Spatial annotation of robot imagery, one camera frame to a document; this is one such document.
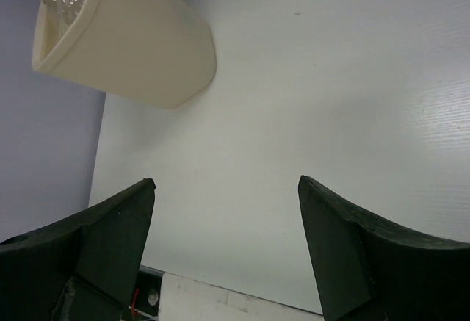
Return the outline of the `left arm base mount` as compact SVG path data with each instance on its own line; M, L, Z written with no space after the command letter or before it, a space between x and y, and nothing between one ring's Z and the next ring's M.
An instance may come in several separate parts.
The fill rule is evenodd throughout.
M121 320L159 319L163 275L160 270L140 267L129 307L123 311Z

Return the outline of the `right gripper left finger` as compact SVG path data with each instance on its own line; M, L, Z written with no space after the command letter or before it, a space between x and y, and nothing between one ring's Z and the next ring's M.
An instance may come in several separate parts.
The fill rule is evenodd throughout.
M146 178L48 226L1 243L2 320L119 320L148 237Z

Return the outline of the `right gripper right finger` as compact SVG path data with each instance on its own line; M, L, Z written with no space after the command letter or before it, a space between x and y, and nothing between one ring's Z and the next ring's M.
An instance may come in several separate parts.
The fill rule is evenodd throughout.
M406 228L311 177L298 183L326 320L467 320L469 245Z

